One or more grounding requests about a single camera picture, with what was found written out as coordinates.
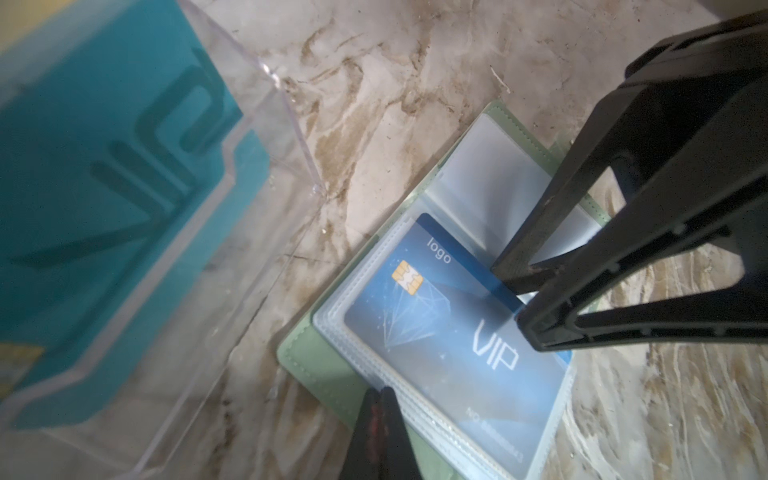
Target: vip lettering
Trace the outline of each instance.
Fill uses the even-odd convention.
[[[500,336],[495,333],[491,334],[491,337],[487,341],[481,340],[482,327],[485,326],[485,320],[480,319],[480,324],[477,330],[475,330],[475,338],[472,340],[472,351],[475,355],[483,357],[488,353],[487,363],[492,369],[496,370],[496,367],[501,363],[510,370],[514,370],[518,364],[518,352],[510,347]]]

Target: teal box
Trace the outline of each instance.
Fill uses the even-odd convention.
[[[0,416],[103,408],[269,175],[174,0],[141,0],[0,104]]]

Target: marble surface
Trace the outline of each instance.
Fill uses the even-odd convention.
[[[716,21],[692,0],[199,0],[282,79],[329,191],[170,478],[335,478],[349,431],[275,357],[281,336],[493,98],[544,144],[573,138],[625,65]],[[610,173],[592,189],[622,205]],[[640,271],[603,308],[730,285],[705,246]],[[542,478],[768,477],[768,348],[595,349]]]

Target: diamond graphic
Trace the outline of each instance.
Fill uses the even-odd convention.
[[[440,321],[451,315],[451,303],[448,298],[437,290],[432,282],[419,275],[412,266],[403,261],[396,273],[403,264],[415,275],[402,275],[403,281],[410,279],[406,285],[403,285],[403,281],[396,278],[395,274],[392,275],[397,284],[393,286],[392,291],[393,301],[390,304],[393,308],[384,312],[385,348],[435,335]]]

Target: blue vip card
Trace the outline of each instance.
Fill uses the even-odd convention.
[[[570,353],[539,353],[514,315],[522,302],[422,214],[344,323],[516,478],[525,478]]]

